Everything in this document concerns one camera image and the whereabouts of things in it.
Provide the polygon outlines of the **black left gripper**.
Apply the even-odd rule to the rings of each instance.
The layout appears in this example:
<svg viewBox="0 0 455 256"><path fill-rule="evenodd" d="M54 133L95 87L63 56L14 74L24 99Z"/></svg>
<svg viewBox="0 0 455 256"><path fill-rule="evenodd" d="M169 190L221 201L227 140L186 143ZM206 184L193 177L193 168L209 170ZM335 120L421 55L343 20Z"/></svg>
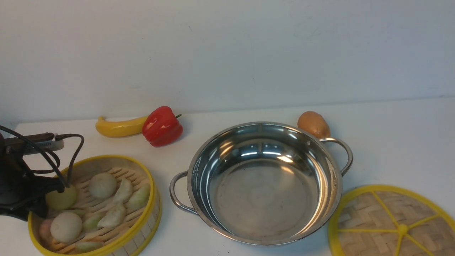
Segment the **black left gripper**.
<svg viewBox="0 0 455 256"><path fill-rule="evenodd" d="M32 170L24 161L24 154L5 152L5 139L1 136L0 154L0 207L1 215L13 217L24 222L28 221L30 213L40 218L48 214L45 195L52 191L63 192L65 185L59 177L43 177L39 174L54 173L55 170ZM35 143L30 144L39 154L50 153L59 167L60 160L55 153L41 149Z"/></svg>

